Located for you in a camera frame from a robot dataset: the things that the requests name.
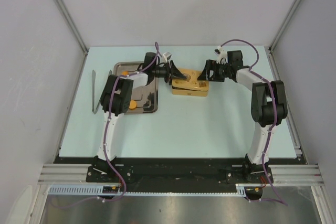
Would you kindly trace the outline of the steel tin lid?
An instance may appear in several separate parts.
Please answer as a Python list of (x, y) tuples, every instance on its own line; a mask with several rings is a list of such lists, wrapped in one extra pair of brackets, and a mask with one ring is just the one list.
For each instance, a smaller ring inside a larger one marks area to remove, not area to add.
[(186, 77), (186, 80), (173, 79), (172, 87), (200, 92), (207, 92), (209, 90), (208, 81), (198, 80), (198, 77), (202, 73), (201, 71), (185, 68), (179, 68), (179, 71)]

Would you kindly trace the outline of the gold cookie tin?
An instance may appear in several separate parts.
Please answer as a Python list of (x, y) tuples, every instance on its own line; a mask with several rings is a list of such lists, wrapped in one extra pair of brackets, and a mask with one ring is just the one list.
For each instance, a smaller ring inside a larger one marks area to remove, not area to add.
[(174, 95), (206, 97), (208, 95), (208, 91), (209, 91), (209, 83), (204, 81), (192, 84), (191, 86), (188, 84), (182, 85), (181, 83), (172, 84), (172, 93)]

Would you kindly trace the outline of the steel tongs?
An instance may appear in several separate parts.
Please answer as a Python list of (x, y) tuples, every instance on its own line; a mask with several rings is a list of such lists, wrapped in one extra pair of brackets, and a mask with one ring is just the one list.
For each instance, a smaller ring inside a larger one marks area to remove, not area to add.
[(98, 74), (95, 70), (92, 70), (91, 73), (92, 80), (92, 113), (94, 115), (97, 114), (100, 108), (100, 87), (99, 87), (99, 79)]

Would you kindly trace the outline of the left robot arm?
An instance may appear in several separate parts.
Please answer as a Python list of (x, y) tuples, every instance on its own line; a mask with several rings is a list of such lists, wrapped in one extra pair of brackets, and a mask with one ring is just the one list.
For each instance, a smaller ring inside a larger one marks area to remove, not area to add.
[(111, 74), (107, 78), (100, 97), (104, 117), (102, 139), (92, 163), (93, 169), (98, 171), (98, 176), (105, 182), (112, 181), (116, 175), (116, 169), (109, 164), (117, 156), (117, 149), (114, 147), (117, 142), (116, 128), (130, 109), (132, 91), (149, 85), (154, 78), (163, 78), (169, 84), (174, 79), (186, 80), (169, 52), (147, 52), (136, 71)]

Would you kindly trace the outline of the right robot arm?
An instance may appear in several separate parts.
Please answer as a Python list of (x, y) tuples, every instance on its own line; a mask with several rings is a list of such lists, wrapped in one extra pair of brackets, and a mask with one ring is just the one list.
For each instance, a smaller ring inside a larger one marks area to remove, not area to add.
[(232, 175), (249, 183), (268, 181), (271, 170), (268, 167), (269, 146), (274, 132), (287, 117), (285, 86), (281, 80), (268, 81), (243, 63), (240, 50), (215, 49), (216, 60), (207, 60), (199, 81), (223, 82), (231, 79), (251, 91), (251, 117), (255, 129), (251, 147), (245, 155), (241, 169), (230, 171)]

